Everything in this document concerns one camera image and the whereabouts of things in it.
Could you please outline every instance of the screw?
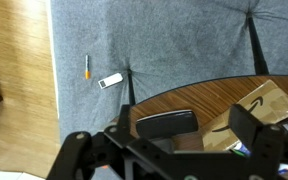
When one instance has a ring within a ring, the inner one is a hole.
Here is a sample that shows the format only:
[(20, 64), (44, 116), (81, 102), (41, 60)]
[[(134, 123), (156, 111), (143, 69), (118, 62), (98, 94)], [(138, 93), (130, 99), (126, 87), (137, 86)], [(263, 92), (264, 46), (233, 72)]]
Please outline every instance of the screw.
[(264, 180), (261, 176), (256, 174), (250, 175), (249, 180)]
[(278, 126), (276, 126), (276, 125), (271, 125), (270, 128), (273, 131), (279, 131), (280, 130), (280, 128)]
[(83, 139), (84, 137), (84, 133), (79, 133), (78, 135), (76, 135), (76, 139)]
[(117, 131), (117, 128), (116, 127), (112, 127), (111, 129), (110, 129), (110, 132), (111, 133), (114, 133), (114, 132), (116, 132)]
[(187, 175), (185, 176), (184, 180), (198, 180), (197, 177), (193, 176), (193, 175)]

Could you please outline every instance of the amazon logo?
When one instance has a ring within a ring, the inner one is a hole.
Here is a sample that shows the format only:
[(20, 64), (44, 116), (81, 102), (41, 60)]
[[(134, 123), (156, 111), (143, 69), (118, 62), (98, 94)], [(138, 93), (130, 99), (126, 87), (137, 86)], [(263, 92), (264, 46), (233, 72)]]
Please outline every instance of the amazon logo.
[[(257, 106), (263, 106), (263, 103), (264, 103), (263, 97), (262, 96), (257, 97), (256, 99), (254, 99), (251, 102), (252, 107), (248, 110), (248, 112), (249, 113), (253, 112)], [(222, 131), (225, 131), (227, 129), (230, 129), (230, 127), (228, 125), (225, 127), (219, 128), (219, 129), (215, 129), (212, 132), (222, 132)]]

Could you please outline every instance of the cardboard box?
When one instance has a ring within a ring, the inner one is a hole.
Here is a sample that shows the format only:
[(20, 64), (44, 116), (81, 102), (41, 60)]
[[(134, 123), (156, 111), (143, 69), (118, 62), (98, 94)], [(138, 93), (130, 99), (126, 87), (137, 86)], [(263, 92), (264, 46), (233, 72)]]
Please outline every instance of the cardboard box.
[[(288, 95), (268, 80), (237, 104), (249, 110), (264, 124), (275, 124), (288, 118)], [(221, 151), (233, 147), (238, 138), (228, 127), (229, 109), (200, 128), (205, 151)]]

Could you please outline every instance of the wooden tabletop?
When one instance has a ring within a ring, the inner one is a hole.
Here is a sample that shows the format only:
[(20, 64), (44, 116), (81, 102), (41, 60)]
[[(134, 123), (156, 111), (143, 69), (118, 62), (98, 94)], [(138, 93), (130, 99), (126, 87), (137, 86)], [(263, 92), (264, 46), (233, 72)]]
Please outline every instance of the wooden tabletop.
[[(147, 99), (131, 109), (131, 134), (138, 136), (138, 119), (174, 110), (191, 109), (198, 117), (199, 126), (210, 122), (267, 80), (274, 81), (288, 94), (288, 76), (248, 76), (217, 79), (180, 87)], [(177, 149), (201, 149), (203, 142), (196, 134), (174, 138)]]

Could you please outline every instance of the wooden floor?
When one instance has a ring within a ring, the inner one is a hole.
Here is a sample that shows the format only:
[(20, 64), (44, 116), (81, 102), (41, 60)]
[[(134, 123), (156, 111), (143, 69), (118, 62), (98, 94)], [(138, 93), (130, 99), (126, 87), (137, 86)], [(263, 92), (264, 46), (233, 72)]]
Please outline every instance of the wooden floor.
[(46, 177), (59, 149), (47, 0), (0, 0), (0, 169)]

